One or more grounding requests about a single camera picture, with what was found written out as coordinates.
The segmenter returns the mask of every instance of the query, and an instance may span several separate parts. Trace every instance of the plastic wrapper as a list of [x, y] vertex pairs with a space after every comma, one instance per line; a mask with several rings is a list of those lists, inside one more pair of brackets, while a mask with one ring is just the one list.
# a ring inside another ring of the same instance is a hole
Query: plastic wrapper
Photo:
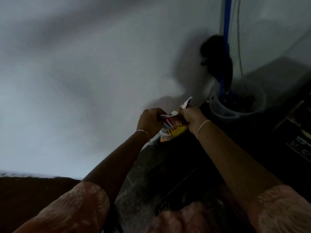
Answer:
[[[187, 108], [191, 99], [192, 97], [186, 100], [180, 107], [182, 109]], [[183, 134], [188, 129], [187, 124], [182, 121], [182, 117], [178, 114], [176, 110], [174, 110], [169, 115], [161, 115], [161, 117], [165, 119], [165, 121], [160, 131], [160, 142], [170, 141], [171, 139]]]

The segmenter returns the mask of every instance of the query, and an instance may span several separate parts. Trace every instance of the thin bracelet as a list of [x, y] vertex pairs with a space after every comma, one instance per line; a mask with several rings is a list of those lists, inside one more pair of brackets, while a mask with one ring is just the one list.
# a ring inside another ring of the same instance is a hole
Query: thin bracelet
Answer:
[[201, 126], [199, 127], [199, 129], [198, 129], [197, 132], [196, 132], [196, 136], [195, 136], [196, 138], [197, 138], [197, 135], [199, 134], [201, 128], [203, 127], [203, 125], [206, 124], [207, 122], [211, 122], [211, 121], [207, 119], [207, 120], [205, 120], [205, 121], [201, 124]]
[[144, 131], [144, 130], [137, 130], [137, 132], [145, 132], [145, 133], [147, 134], [147, 136], [148, 136], [148, 142], [150, 142], [150, 136], [149, 136], [149, 133], [148, 133], [148, 132], [146, 132], [146, 131]]

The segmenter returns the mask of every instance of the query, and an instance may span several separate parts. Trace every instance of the wire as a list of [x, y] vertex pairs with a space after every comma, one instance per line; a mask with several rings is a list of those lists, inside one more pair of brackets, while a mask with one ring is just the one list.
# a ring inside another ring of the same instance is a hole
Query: wire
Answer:
[[239, 64], [240, 64], [240, 71], [241, 77], [243, 78], [243, 68], [242, 68], [242, 59], [241, 59], [241, 44], [240, 44], [240, 5], [241, 0], [238, 2], [238, 11], [237, 11], [237, 25], [238, 25], [238, 55], [239, 55]]

